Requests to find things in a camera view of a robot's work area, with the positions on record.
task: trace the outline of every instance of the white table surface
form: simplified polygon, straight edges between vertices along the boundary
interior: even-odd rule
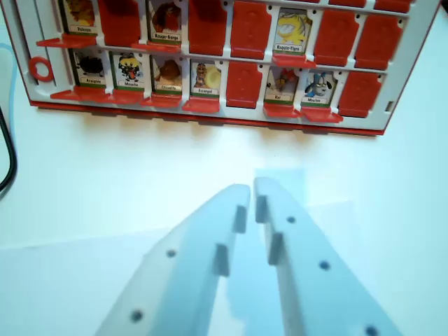
[[[446,335],[447,55],[441,10],[376,138],[38,110],[18,78],[19,170],[0,201],[0,247],[171,228],[257,168],[300,167],[309,204],[353,201],[378,300],[403,333]]]

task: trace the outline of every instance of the screw hole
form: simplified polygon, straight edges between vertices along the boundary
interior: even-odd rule
[[[140,322],[142,318],[143,318],[143,312],[139,309],[136,309],[131,313],[131,321],[134,323]]]
[[[176,256],[176,251],[175,250],[168,250],[167,251],[167,257],[168,258],[173,258],[174,256]]]
[[[368,335],[368,336],[378,336],[379,333],[378,333],[378,330],[374,326],[369,325],[365,329],[365,334]]]
[[[319,263],[319,267],[324,271],[328,271],[330,269],[330,264],[328,263],[328,261],[324,260]]]

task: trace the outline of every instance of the sheep character card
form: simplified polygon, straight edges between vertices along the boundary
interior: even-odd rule
[[[192,61],[190,78],[192,96],[219,98],[221,70],[216,67],[215,62]]]
[[[110,52],[113,85],[117,89],[144,91],[141,63],[133,52]]]
[[[148,1],[148,31],[157,43],[181,44],[181,9],[173,1]]]
[[[265,102],[292,105],[298,81],[294,69],[271,66],[267,75]]]
[[[151,56],[153,91],[168,95],[182,95],[182,66],[174,58]]]
[[[307,49],[312,21],[303,9],[282,8],[277,21],[274,52],[303,55]]]
[[[302,106],[328,107],[335,93],[337,80],[332,71],[310,71],[302,98]]]
[[[59,0],[59,8],[66,33],[97,35],[92,0]]]
[[[75,83],[90,88],[105,88],[101,51],[96,48],[69,49]]]

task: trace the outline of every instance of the red plastic flap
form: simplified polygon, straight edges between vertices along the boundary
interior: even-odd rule
[[[113,90],[109,102],[118,105],[133,105],[143,100],[143,91]]]
[[[219,112],[219,98],[190,97],[182,109],[198,113],[217,113]]]
[[[272,56],[272,61],[281,68],[316,68],[316,63],[309,61],[305,55],[289,55],[275,52]]]
[[[157,94],[153,93],[151,97],[143,100],[140,105],[142,106],[154,106],[163,108],[174,108],[181,103],[182,96],[179,94]]]
[[[53,48],[85,48],[97,44],[96,36],[70,35],[63,33],[61,38],[51,38],[36,42],[39,47]]]
[[[51,99],[76,100],[80,102],[105,103],[110,99],[111,94],[105,89],[98,87],[75,86],[73,90],[65,90],[50,95]]]
[[[412,0],[377,0],[374,9],[407,13]]]
[[[139,5],[135,0],[98,0],[104,42],[130,47],[140,39]]]
[[[265,3],[236,1],[233,6],[230,56],[265,58],[265,49],[271,27],[271,15]]]
[[[255,63],[230,62],[227,106],[254,109],[260,95],[262,76]]]
[[[299,111],[294,109],[293,105],[265,103],[263,109],[265,115],[271,118],[298,118],[302,116]]]
[[[148,41],[148,44],[133,43],[131,48],[145,51],[159,51],[161,53],[177,54],[181,52],[180,44],[154,43]]]
[[[381,85],[375,73],[352,71],[339,101],[339,114],[366,118],[377,99]]]
[[[189,0],[190,53],[223,55],[227,12],[220,0]]]
[[[358,28],[354,12],[325,10],[314,47],[314,61],[317,64],[345,67]]]
[[[330,107],[302,107],[300,111],[302,115],[312,123],[340,123],[343,117],[337,113],[333,113]]]
[[[402,32],[396,17],[368,16],[356,50],[355,67],[386,70]]]
[[[330,5],[341,5],[350,7],[364,7],[365,0],[330,0]]]

